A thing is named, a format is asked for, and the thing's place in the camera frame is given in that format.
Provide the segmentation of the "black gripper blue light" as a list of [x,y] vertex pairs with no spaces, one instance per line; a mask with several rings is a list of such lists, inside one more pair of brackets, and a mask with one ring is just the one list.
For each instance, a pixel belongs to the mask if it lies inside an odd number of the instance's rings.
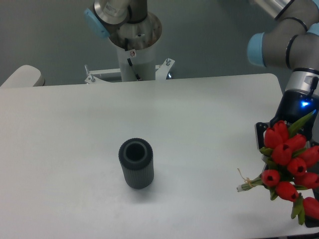
[[319,97],[316,95],[309,97],[305,93],[289,90],[283,94],[277,112],[270,122],[257,122],[255,124],[257,149],[260,150],[265,146],[264,133],[267,128],[273,127],[273,125],[280,120],[286,121],[288,125],[291,125],[313,111],[315,111],[315,113],[304,126],[302,126],[303,130],[300,129],[298,132],[304,135],[308,140],[308,148],[318,146],[319,143],[312,139],[312,130],[319,112]]

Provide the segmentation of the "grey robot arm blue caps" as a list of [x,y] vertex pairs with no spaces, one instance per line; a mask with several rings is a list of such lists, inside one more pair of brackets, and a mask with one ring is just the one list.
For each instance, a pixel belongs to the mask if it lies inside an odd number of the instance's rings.
[[[278,22],[270,33],[249,40],[251,64],[292,70],[289,82],[272,120],[255,126],[257,146],[264,146],[264,132],[284,120],[292,133],[301,133],[308,146],[319,113],[319,3],[316,0],[259,0],[257,5]],[[87,25],[100,38],[116,47],[123,81],[166,80],[174,64],[166,59],[154,63],[154,46],[162,32],[158,18],[148,12],[145,0],[96,0],[85,9]]]

